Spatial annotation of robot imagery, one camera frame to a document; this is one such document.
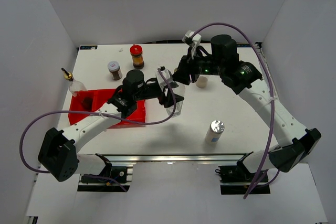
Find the clear glass oil bottle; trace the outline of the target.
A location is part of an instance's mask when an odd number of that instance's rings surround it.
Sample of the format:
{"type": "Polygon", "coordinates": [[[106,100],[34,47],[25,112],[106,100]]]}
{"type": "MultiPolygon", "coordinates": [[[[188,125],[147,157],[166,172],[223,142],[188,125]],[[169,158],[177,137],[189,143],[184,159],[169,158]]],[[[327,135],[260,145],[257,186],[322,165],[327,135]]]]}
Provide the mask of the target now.
{"type": "Polygon", "coordinates": [[[68,89],[74,99],[81,104],[83,109],[90,111],[93,99],[88,95],[85,85],[76,80],[70,71],[67,71],[65,68],[61,68],[61,70],[64,74],[64,78],[69,82],[68,89]]]}

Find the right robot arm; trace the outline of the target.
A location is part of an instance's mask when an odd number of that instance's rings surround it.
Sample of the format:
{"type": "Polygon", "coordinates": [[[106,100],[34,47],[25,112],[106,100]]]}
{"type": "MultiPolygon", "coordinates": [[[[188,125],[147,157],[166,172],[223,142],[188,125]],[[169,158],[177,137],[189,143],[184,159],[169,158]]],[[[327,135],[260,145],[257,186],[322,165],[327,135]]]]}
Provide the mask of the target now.
{"type": "Polygon", "coordinates": [[[238,161],[237,175],[241,180],[250,181],[258,168],[276,168],[287,173],[312,152],[321,139],[320,131],[308,129],[278,99],[271,97],[266,76],[252,63],[240,60],[237,43],[231,36],[212,37],[211,53],[200,46],[201,36],[193,31],[188,31],[183,41],[189,49],[173,79],[189,85],[200,75],[220,76],[222,83],[254,109],[276,138],[277,145],[269,149],[263,164],[263,151],[248,153],[238,161]]]}

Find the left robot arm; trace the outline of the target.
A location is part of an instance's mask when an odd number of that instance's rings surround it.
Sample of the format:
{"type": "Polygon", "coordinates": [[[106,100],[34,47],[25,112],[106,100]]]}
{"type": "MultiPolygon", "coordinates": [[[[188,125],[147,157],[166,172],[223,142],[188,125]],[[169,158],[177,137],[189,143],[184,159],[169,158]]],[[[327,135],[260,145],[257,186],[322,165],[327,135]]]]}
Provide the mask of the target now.
{"type": "Polygon", "coordinates": [[[97,111],[62,130],[47,131],[38,160],[59,181],[74,174],[88,174],[98,181],[110,178],[111,163],[101,154],[79,154],[93,138],[128,117],[137,109],[137,102],[157,98],[169,117],[178,116],[182,109],[185,86],[173,80],[165,68],[145,81],[140,70],[130,70],[113,96],[97,111]]]}

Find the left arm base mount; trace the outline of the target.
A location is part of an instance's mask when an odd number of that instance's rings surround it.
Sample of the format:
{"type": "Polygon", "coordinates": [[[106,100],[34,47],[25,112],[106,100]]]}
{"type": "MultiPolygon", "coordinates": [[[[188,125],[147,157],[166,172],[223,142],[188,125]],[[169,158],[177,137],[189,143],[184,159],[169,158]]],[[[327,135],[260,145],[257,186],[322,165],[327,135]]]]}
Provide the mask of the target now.
{"type": "Polygon", "coordinates": [[[130,188],[132,168],[130,166],[113,164],[106,157],[98,155],[104,162],[99,173],[84,172],[80,175],[77,191],[126,193],[130,188]]]}

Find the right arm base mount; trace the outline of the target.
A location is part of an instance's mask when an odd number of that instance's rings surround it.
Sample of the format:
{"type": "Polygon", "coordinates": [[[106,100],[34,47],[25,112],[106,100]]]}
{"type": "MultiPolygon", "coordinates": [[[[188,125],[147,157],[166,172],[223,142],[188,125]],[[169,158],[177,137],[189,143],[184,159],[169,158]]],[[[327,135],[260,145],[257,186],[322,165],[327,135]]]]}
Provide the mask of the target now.
{"type": "MultiPolygon", "coordinates": [[[[220,193],[222,195],[244,195],[252,182],[254,174],[244,174],[237,166],[219,166],[215,169],[219,176],[220,193]]],[[[268,175],[266,175],[259,185],[257,185],[250,194],[267,195],[270,194],[268,175]]]]}

